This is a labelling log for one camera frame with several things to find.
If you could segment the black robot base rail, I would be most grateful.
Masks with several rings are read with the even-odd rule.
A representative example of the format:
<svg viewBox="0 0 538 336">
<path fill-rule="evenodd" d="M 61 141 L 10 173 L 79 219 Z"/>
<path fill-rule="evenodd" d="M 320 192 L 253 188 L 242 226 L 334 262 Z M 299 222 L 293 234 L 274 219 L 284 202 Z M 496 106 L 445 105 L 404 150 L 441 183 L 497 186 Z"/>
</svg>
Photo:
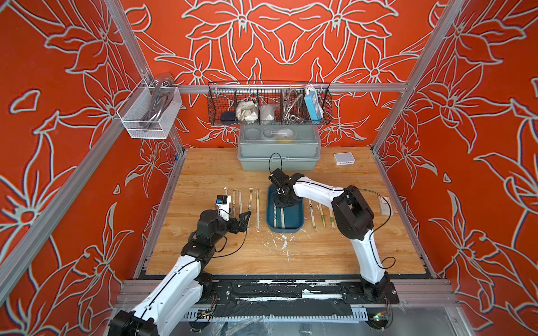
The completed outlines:
<svg viewBox="0 0 538 336">
<path fill-rule="evenodd" d="M 400 299 L 390 280 L 369 285 L 359 275 L 214 275 L 196 307 L 216 317 L 348 316 L 353 307 L 385 311 Z"/>
</svg>

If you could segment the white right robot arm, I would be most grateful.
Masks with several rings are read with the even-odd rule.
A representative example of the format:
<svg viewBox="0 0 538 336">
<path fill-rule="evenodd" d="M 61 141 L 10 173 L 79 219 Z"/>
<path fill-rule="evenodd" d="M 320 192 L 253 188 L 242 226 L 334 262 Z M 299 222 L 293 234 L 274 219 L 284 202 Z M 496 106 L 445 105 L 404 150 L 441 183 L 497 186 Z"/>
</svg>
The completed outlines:
<svg viewBox="0 0 538 336">
<path fill-rule="evenodd" d="M 359 188 L 329 186 L 300 173 L 289 176 L 281 169 L 271 172 L 268 179 L 276 188 L 274 200 L 278 208 L 308 199 L 332 210 L 336 227 L 353 245 L 362 280 L 372 286 L 389 281 L 374 239 L 374 211 Z"/>
</svg>

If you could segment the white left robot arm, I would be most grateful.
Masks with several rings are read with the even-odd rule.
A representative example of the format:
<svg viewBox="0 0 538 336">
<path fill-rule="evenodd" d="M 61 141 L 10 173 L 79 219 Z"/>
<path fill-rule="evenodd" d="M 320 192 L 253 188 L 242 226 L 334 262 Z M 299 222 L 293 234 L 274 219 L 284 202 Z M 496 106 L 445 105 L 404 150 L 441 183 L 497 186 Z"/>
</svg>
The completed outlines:
<svg viewBox="0 0 538 336">
<path fill-rule="evenodd" d="M 109 335 L 170 335 L 186 313 L 209 295 L 212 276 L 204 271 L 228 233 L 246 232 L 251 213 L 232 217 L 227 211 L 205 210 L 181 256 L 153 291 L 129 312 L 119 311 Z"/>
</svg>

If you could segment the chopsticks green band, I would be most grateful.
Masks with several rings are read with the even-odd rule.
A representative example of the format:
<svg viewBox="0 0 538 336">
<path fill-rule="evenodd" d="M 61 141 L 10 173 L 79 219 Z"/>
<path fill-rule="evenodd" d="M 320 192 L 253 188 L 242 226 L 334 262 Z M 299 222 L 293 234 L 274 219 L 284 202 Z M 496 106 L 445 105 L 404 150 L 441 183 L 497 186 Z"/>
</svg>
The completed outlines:
<svg viewBox="0 0 538 336">
<path fill-rule="evenodd" d="M 280 221 L 281 221 L 281 228 L 285 229 L 285 215 L 284 215 L 284 209 L 280 209 Z"/>
</svg>

